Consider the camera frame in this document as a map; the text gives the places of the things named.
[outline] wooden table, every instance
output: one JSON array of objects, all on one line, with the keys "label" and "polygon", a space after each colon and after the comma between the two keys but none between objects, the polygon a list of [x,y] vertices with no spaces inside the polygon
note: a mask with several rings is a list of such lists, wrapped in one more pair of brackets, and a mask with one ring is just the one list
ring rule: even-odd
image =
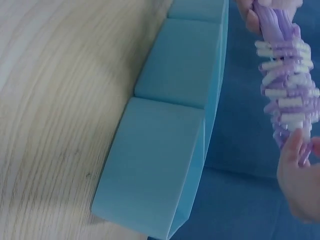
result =
[{"label": "wooden table", "polygon": [[0,0],[0,239],[140,240],[90,205],[172,0]]}]

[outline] light blue foam block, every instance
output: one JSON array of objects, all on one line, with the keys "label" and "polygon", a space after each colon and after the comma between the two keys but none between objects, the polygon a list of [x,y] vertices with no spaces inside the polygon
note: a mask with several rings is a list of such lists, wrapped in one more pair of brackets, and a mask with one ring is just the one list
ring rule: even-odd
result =
[{"label": "light blue foam block", "polygon": [[160,240],[189,218],[204,166],[204,110],[133,97],[92,212]]},{"label": "light blue foam block", "polygon": [[229,0],[174,0],[168,18],[221,23]]},{"label": "light blue foam block", "polygon": [[134,92],[139,98],[205,109],[205,155],[222,86],[228,32],[224,23],[167,19]]}]

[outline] purple and white toy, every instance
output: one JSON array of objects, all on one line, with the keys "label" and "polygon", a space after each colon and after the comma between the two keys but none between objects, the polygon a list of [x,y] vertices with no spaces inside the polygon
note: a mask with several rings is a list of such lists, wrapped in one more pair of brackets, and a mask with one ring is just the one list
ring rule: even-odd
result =
[{"label": "purple and white toy", "polygon": [[320,117],[320,91],[312,80],[311,48],[301,39],[300,27],[292,23],[286,10],[261,6],[253,10],[259,17],[264,41],[255,42],[257,55],[270,58],[260,64],[263,74],[261,94],[270,99],[264,112],[271,114],[273,138],[281,149],[291,132],[302,128],[304,144],[299,165],[312,150],[312,124]]}]

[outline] hand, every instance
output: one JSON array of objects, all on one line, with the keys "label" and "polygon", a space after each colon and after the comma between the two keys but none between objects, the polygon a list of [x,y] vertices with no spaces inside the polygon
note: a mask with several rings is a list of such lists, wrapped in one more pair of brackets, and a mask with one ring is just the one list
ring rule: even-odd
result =
[{"label": "hand", "polygon": [[[312,138],[313,152],[320,156],[320,137]],[[298,166],[303,146],[303,132],[291,134],[281,151],[277,179],[291,213],[305,222],[320,222],[320,163]]]},{"label": "hand", "polygon": [[[261,34],[259,18],[253,11],[254,0],[235,0],[246,28],[256,34]],[[303,0],[258,0],[262,6],[272,9],[288,10],[291,21],[294,19],[297,8],[301,7]]]}]

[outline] blue couch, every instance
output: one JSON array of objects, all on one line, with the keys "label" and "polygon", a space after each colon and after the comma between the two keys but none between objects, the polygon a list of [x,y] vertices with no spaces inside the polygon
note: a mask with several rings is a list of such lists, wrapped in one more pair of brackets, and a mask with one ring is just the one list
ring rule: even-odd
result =
[{"label": "blue couch", "polygon": [[[320,2],[306,0],[294,21],[311,45],[311,74],[320,86]],[[292,217],[277,184],[279,150],[263,113],[255,40],[231,2],[224,80],[205,168],[190,219],[173,240],[320,239],[320,225]],[[320,123],[312,134],[320,135]]]}]

